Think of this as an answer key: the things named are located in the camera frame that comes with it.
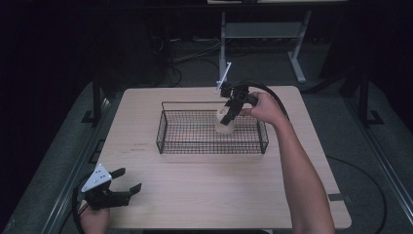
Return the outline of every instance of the wire basket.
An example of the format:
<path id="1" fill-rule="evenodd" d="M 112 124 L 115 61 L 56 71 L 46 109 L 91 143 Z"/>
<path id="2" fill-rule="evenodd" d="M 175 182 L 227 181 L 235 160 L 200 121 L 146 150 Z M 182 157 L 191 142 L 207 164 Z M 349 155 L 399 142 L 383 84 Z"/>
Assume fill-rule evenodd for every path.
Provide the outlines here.
<path id="1" fill-rule="evenodd" d="M 211 102 L 163 102 L 157 136 L 159 152 L 166 154 L 264 154 L 268 146 L 265 124 L 245 116 L 234 120 L 234 131 L 215 131 L 215 110 L 165 110 L 165 103 L 191 103 L 202 108 Z"/>

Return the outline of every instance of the dark background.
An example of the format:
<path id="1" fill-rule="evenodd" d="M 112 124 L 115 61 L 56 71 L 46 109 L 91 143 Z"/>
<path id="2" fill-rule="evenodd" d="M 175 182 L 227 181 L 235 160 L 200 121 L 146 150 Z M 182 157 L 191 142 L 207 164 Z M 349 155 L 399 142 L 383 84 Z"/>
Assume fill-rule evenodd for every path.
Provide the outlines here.
<path id="1" fill-rule="evenodd" d="M 122 3 L 129 6 L 131 2 L 135 6 L 142 3 Z M 167 2 L 179 5 L 187 1 Z M 331 26 L 325 22 L 335 23 L 337 16 L 315 11 L 306 41 L 334 39 L 322 78 L 349 66 L 366 71 L 413 131 L 413 3 L 375 2 L 372 6 L 351 1 L 354 4 L 333 30 L 325 30 Z M 82 7 L 106 3 L 89 1 Z M 219 13 L 204 18 L 168 13 L 169 23 L 155 23 L 163 14 L 152 13 L 155 20 L 151 20 L 138 12 L 80 9 L 76 1 L 0 1 L 0 229 L 76 97 L 94 76 L 102 80 L 100 85 L 108 96 L 127 87 L 155 87 L 163 79 L 163 62 L 151 53 L 150 34 L 165 37 L 167 29 L 172 36 L 190 40 L 193 35 L 219 33 L 216 27 L 205 26 L 219 23 L 214 15 L 219 18 Z M 135 51 L 128 53 L 126 45 L 135 45 Z"/>

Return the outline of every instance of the person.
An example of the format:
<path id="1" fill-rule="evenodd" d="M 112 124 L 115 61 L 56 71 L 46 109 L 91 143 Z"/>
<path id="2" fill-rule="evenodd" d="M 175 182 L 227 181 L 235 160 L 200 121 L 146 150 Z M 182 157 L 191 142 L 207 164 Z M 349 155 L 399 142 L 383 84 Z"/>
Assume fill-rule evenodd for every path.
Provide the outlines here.
<path id="1" fill-rule="evenodd" d="M 292 232 L 334 233 L 334 222 L 325 189 L 292 124 L 271 95 L 257 92 L 251 94 L 258 98 L 258 103 L 251 108 L 244 108 L 240 115 L 252 116 L 268 123 L 276 131 Z M 104 233 L 108 221 L 107 212 L 81 214 L 81 224 L 86 234 Z"/>
<path id="2" fill-rule="evenodd" d="M 85 234 L 103 234 L 109 226 L 110 209 L 93 210 L 85 205 L 80 211 L 80 224 Z"/>

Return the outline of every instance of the metal stand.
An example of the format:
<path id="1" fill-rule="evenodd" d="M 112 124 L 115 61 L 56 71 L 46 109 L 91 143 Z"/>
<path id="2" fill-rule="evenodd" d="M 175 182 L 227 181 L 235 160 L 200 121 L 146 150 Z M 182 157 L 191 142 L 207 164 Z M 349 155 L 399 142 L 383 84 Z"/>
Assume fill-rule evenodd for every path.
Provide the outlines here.
<path id="1" fill-rule="evenodd" d="M 384 125 L 384 121 L 380 118 L 380 115 L 375 110 L 370 110 L 374 119 L 368 119 L 368 78 L 366 77 L 366 71 L 360 80 L 360 92 L 358 100 L 358 118 L 365 128 L 369 128 L 370 125 Z"/>
<path id="2" fill-rule="evenodd" d="M 310 21 L 311 11 L 306 12 L 303 22 L 300 27 L 300 32 L 297 37 L 297 45 L 294 51 L 288 52 L 289 61 L 291 62 L 292 68 L 294 69 L 295 76 L 299 83 L 306 83 L 306 78 L 304 77 L 303 71 L 301 70 L 300 63 L 298 62 L 298 53 L 300 53 L 301 45 L 303 44 L 304 36 L 306 35 L 307 26 Z"/>
<path id="3" fill-rule="evenodd" d="M 227 38 L 297 38 L 292 52 L 288 52 L 289 60 L 299 83 L 305 83 L 298 54 L 303 44 L 311 11 L 307 11 L 301 22 L 226 22 L 225 12 L 221 20 L 221 53 L 219 55 L 219 75 L 226 70 L 225 43 Z"/>
<path id="4" fill-rule="evenodd" d="M 94 117 L 91 117 L 92 112 L 87 111 L 82 119 L 82 123 L 93 123 L 92 127 L 96 127 L 100 120 L 100 87 L 98 85 L 97 76 L 92 80 L 92 89 L 94 93 Z"/>

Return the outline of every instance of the table surface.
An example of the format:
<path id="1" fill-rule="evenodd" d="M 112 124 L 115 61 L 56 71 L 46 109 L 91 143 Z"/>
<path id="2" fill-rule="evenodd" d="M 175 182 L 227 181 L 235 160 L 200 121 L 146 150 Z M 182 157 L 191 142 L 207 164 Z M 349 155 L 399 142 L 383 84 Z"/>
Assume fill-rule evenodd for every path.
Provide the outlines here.
<path id="1" fill-rule="evenodd" d="M 295 87 L 270 87 L 319 173 L 327 194 L 340 193 L 303 99 Z M 132 89 L 124 93 L 99 162 L 126 168 L 112 191 L 142 183 L 127 207 L 111 210 L 110 227 L 139 229 L 291 228 L 277 136 L 267 126 L 265 154 L 160 154 L 163 101 L 225 101 L 215 88 Z M 202 104 L 216 110 L 221 103 Z M 200 109 L 187 105 L 188 109 Z M 329 202 L 337 228 L 351 225 L 343 201 Z"/>

